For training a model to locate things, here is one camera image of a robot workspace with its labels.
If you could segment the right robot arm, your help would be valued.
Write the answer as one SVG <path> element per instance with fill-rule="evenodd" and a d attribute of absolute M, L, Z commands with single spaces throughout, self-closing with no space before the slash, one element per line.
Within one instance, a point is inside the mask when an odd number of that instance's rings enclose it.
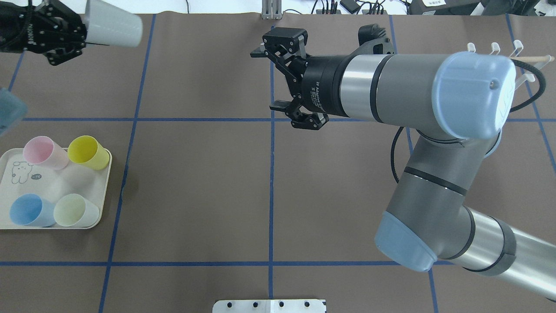
<path fill-rule="evenodd" d="M 284 75 L 290 101 L 276 100 L 292 127 L 319 130 L 330 115 L 408 127 L 420 134 L 398 176 L 374 241 L 407 269 L 439 260 L 513 283 L 555 301 L 555 245 L 464 205 L 483 160 L 502 139 L 512 111 L 516 68 L 501 55 L 400 55 L 378 24 L 361 26 L 349 55 L 306 52 L 308 32 L 277 27 L 250 52 Z"/>

